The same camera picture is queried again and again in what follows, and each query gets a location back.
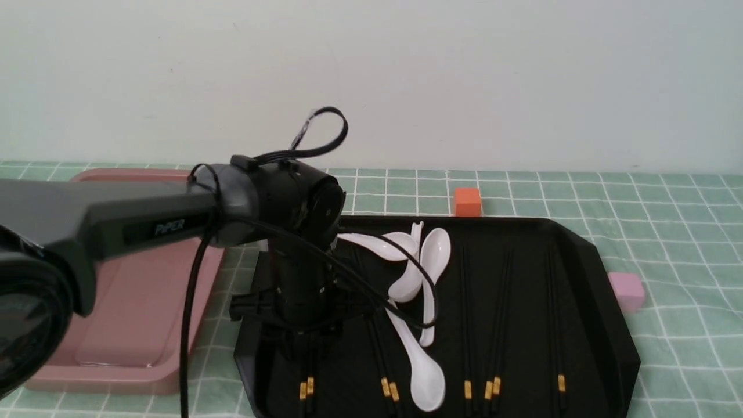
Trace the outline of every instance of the white wall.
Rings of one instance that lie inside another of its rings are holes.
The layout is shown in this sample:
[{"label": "white wall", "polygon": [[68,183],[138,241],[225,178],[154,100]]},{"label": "white wall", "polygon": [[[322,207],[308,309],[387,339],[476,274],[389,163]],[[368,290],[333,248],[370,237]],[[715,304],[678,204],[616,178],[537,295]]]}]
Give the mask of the white wall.
[{"label": "white wall", "polygon": [[225,161],[328,104],[322,167],[743,173],[743,1],[0,0],[0,160]]}]

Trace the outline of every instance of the spoon bowl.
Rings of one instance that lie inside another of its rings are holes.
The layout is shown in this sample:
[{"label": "spoon bowl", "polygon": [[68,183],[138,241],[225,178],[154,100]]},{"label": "spoon bowl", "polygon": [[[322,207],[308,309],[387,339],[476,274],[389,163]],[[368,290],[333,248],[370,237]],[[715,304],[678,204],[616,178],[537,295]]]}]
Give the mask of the spoon bowl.
[{"label": "spoon bowl", "polygon": [[[405,251],[410,254],[417,252],[417,245],[410,234],[404,232],[390,232],[384,234],[384,237],[391,239]],[[386,242],[377,237],[364,234],[338,234],[339,239],[344,241],[352,242],[356,245],[360,245],[377,256],[388,261],[404,261],[408,260],[408,257],[401,253],[400,250],[392,246],[389,242]]]},{"label": "spoon bowl", "polygon": [[441,366],[431,358],[413,337],[407,324],[387,310],[387,315],[410,359],[410,395],[423,412],[433,412],[444,403],[447,381]]},{"label": "spoon bowl", "polygon": [[[431,277],[434,286],[447,268],[451,255],[452,241],[449,234],[441,228],[431,231],[421,247],[421,265]],[[424,322],[430,322],[433,319],[434,312],[433,290],[426,280],[423,280],[422,284],[423,320]],[[433,343],[434,328],[424,328],[421,332],[419,341],[422,347],[428,347]]]},{"label": "spoon bowl", "polygon": [[[419,248],[421,247],[421,232],[423,232],[423,222],[415,223],[411,227],[410,235],[415,241],[415,253],[411,253],[418,260]],[[387,290],[390,299],[398,303],[410,302],[421,290],[423,284],[423,275],[418,267],[408,260],[408,266],[405,272],[397,279]]]}]

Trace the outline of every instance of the pink cube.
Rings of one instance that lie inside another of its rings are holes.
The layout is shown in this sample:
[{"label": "pink cube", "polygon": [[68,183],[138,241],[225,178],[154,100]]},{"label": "pink cube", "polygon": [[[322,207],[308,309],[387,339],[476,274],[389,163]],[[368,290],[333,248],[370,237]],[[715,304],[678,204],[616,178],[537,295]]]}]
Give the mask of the pink cube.
[{"label": "pink cube", "polygon": [[609,282],[614,289],[622,312],[634,313],[645,303],[645,288],[636,274],[609,272]]}]

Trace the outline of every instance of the orange cube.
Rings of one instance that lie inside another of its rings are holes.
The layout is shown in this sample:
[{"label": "orange cube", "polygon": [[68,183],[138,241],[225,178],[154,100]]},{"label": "orange cube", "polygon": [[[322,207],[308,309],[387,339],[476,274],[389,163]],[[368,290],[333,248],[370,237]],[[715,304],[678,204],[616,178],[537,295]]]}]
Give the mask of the orange cube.
[{"label": "orange cube", "polygon": [[482,199],[477,187],[463,187],[454,190],[454,216],[482,216]]}]

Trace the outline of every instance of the robotic arm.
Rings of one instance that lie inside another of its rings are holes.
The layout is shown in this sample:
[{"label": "robotic arm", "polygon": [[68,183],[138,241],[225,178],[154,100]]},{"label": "robotic arm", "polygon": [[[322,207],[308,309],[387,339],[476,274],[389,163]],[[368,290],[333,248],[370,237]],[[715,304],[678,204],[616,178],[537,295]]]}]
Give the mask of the robotic arm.
[{"label": "robotic arm", "polygon": [[209,228],[218,229],[210,245],[220,248],[270,238],[281,289],[273,314],[287,324],[320,322],[328,314],[328,265],[250,223],[222,222],[260,221],[330,251],[345,192],[334,177],[289,158],[319,155],[312,152],[235,155],[195,170],[188,183],[0,180],[0,398],[48,360],[73,313],[91,313],[97,261]]}]

